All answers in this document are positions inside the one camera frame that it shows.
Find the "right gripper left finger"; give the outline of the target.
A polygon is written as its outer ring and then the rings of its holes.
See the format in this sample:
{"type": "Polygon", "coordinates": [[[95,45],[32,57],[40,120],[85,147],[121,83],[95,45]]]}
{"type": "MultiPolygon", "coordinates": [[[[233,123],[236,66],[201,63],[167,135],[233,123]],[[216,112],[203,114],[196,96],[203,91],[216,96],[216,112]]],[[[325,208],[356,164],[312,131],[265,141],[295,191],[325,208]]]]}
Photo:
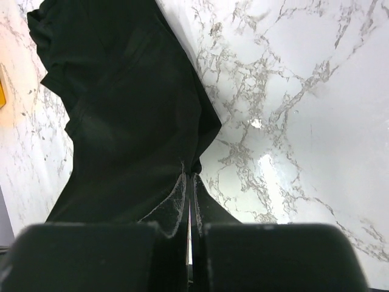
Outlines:
{"type": "Polygon", "coordinates": [[[178,177],[170,194],[137,222],[158,224],[161,233],[166,237],[175,237],[181,229],[187,230],[188,200],[186,191],[187,176],[183,173],[178,177]]]}

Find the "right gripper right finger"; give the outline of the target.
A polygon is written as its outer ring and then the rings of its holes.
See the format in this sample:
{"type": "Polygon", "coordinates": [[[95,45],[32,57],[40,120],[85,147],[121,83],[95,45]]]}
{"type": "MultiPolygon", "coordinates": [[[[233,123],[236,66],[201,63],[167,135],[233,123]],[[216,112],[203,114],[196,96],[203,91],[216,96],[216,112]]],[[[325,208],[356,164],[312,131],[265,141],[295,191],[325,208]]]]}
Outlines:
{"type": "Polygon", "coordinates": [[[202,236],[204,226],[210,224],[241,224],[224,209],[207,191],[198,174],[191,176],[191,223],[202,236]]]}

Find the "black t-shirt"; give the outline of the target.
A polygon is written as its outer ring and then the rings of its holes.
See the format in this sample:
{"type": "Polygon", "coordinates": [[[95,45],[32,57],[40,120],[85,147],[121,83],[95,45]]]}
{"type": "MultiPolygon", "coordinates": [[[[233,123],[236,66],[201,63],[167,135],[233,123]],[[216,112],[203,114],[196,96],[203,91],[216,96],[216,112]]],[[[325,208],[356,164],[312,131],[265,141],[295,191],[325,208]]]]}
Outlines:
{"type": "Polygon", "coordinates": [[[27,23],[74,146],[49,222],[141,220],[200,171],[221,123],[155,1],[44,1],[27,23]]]}

